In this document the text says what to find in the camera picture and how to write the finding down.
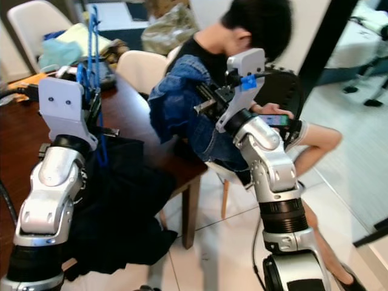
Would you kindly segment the white plastic chair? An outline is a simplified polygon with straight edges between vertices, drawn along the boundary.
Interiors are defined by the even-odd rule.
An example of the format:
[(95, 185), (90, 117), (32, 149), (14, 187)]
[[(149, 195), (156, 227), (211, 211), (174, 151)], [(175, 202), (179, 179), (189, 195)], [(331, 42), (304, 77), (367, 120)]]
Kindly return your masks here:
[(67, 30), (73, 25), (59, 9), (45, 0), (32, 0), (12, 7), (7, 17), (30, 62), (36, 62), (36, 57), (42, 55), (45, 35)]
[(130, 50), (120, 56), (116, 71), (137, 92), (149, 95), (166, 75), (168, 65), (166, 56)]

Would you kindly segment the blue denim jacket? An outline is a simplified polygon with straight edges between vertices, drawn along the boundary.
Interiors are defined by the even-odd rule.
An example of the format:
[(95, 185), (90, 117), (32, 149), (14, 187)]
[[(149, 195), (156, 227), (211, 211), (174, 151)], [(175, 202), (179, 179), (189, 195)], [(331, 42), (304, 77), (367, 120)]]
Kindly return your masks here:
[(149, 96), (150, 120), (161, 143), (178, 136), (188, 141), (200, 160), (243, 172), (249, 166), (233, 144), (232, 136), (216, 130), (213, 121), (194, 109), (202, 103), (196, 85), (224, 85), (225, 72), (224, 56), (178, 55)]

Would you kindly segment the pale yellow cushion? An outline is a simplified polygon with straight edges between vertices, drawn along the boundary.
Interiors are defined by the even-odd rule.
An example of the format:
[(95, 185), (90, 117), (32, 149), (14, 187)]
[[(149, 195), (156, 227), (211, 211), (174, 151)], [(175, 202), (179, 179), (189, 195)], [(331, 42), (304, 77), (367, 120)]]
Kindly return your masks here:
[(94, 42), (95, 39), (98, 41), (98, 53), (102, 53), (103, 50), (111, 44), (110, 39), (100, 36), (99, 34), (96, 36), (93, 33), (91, 34), (83, 23), (72, 25), (72, 27), (68, 28), (60, 36), (56, 37), (56, 40), (60, 42), (75, 42), (75, 44), (78, 44), (78, 47), (81, 49), (81, 55), (87, 56), (90, 44), (90, 35), (92, 37), (92, 42)]

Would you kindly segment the orange flat packet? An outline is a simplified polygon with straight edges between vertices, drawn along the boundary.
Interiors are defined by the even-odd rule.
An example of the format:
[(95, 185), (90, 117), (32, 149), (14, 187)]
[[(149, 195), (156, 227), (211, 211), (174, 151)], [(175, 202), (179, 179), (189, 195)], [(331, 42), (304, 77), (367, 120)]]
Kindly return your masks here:
[(36, 74), (19, 81), (14, 81), (8, 85), (8, 89), (3, 91), (3, 95), (10, 95), (17, 99), (18, 102), (38, 99), (39, 82), (46, 77), (47, 74)]

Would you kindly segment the teal cloth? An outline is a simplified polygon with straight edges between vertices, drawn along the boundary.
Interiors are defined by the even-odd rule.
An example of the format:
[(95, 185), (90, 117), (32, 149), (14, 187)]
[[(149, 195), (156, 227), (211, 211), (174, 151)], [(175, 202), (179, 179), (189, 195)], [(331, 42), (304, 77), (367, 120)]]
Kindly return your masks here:
[(77, 42), (62, 42), (58, 39), (48, 39), (42, 42), (42, 55), (38, 64), (45, 67), (57, 65), (67, 66), (77, 62), (82, 56), (82, 51)]

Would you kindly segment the white draped table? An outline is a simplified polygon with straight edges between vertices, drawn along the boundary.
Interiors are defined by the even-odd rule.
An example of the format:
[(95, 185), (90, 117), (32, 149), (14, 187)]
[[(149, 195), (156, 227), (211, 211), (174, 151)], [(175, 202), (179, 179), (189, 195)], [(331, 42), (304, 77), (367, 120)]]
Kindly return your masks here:
[(341, 34), (325, 69), (354, 69), (388, 56), (383, 27), (349, 21)]

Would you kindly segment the dark navy garment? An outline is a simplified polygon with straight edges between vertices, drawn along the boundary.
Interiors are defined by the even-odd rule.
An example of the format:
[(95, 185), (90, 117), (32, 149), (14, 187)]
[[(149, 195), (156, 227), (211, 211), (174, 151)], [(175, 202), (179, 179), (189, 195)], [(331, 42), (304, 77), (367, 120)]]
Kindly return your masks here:
[(107, 138), (108, 164), (94, 153), (86, 164), (86, 187), (75, 215), (63, 259), (76, 264), (64, 274), (74, 281), (89, 272), (113, 274), (128, 264), (158, 263), (177, 239), (161, 227), (158, 213), (169, 201), (176, 180), (144, 160), (138, 139)]

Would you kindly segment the person in black shirt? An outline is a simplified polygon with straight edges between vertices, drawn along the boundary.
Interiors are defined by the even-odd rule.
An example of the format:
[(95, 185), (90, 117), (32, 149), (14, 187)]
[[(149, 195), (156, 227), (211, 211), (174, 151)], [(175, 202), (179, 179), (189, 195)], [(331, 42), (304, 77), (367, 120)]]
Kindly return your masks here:
[[(293, 12), (289, 0), (233, 0), (219, 22), (195, 33), (184, 42), (178, 55), (194, 55), (202, 58), (238, 55), (246, 50), (263, 49), (268, 62), (282, 55), (292, 37)], [(342, 134), (323, 125), (300, 120), (298, 133), (289, 135), (286, 149), (306, 146), (294, 160), (297, 173), (302, 176), (312, 169), (327, 153), (341, 143)], [(235, 172), (242, 175), (241, 182), (250, 187), (250, 172)], [(366, 291), (355, 272), (338, 260), (335, 252), (319, 230), (318, 217), (303, 200), (308, 224), (313, 228), (319, 252), (328, 272), (335, 277), (344, 291)]]

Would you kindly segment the olive crumpled bag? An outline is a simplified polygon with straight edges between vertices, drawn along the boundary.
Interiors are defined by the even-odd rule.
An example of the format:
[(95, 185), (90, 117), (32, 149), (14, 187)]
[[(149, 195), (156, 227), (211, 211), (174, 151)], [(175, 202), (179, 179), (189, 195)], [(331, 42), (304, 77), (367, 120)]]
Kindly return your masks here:
[(194, 14), (188, 5), (178, 4), (145, 28), (141, 34), (143, 50), (169, 55), (198, 30)]

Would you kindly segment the blue plastic hanger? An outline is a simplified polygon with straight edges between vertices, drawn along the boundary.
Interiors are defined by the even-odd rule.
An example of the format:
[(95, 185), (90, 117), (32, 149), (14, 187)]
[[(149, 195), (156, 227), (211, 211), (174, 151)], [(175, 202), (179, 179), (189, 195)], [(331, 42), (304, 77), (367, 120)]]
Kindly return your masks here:
[[(98, 25), (99, 25), (99, 12), (97, 8), (92, 8), (91, 13), (88, 18), (87, 29), (89, 32), (95, 36), (99, 34)], [(97, 39), (92, 42), (91, 35), (89, 36), (89, 50), (86, 58), (87, 69), (89, 70), (89, 80), (83, 85), (92, 85), (94, 88), (101, 88), (100, 83), (100, 60), (99, 53), (97, 50), (98, 41)], [(109, 159), (107, 156), (107, 147), (105, 146), (105, 136), (100, 136), (98, 138), (98, 146), (96, 149), (96, 159), (100, 167), (107, 167), (109, 165)]]

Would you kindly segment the black electronic device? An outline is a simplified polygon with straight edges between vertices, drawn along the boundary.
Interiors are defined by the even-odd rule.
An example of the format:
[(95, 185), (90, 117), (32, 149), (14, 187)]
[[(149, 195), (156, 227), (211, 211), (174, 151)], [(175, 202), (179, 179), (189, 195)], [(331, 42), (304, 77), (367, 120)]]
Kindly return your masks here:
[(85, 84), (89, 80), (87, 61), (79, 61), (71, 65), (50, 65), (44, 67), (41, 74), (37, 75), (39, 80), (44, 78), (58, 78), (68, 81), (75, 81)]

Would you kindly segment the dark brown wooden table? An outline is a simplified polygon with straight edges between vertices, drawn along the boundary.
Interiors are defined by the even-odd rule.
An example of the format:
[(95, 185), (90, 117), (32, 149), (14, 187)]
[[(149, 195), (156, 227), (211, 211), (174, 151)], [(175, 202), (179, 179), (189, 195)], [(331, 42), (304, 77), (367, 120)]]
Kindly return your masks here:
[[(183, 192), (172, 197), (182, 195), (182, 243), (189, 249), (196, 232), (205, 164), (180, 157), (174, 152), (175, 142), (161, 144), (158, 141), (150, 125), (147, 101), (124, 78), (119, 76), (116, 79), (115, 88), (101, 91), (101, 108), (105, 127), (118, 129), (120, 138), (143, 141), (144, 160), (148, 166), (172, 172), (177, 181), (183, 182)], [(10, 102), (2, 106), (0, 129), (1, 192), (9, 208), (9, 216), (2, 217), (0, 222), (2, 273), (5, 277), (13, 247), (16, 215), (30, 194), (30, 175), (39, 163), (42, 147), (49, 145), (51, 139), (50, 130), (39, 113), (38, 99), (27, 105)]]

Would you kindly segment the smartphone with lit screen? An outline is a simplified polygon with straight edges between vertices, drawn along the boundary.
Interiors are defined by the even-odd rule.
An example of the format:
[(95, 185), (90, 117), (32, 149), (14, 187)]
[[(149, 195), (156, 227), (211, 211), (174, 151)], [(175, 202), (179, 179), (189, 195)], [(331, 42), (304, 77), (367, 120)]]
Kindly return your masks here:
[(291, 122), (288, 115), (259, 115), (270, 127), (288, 127)]

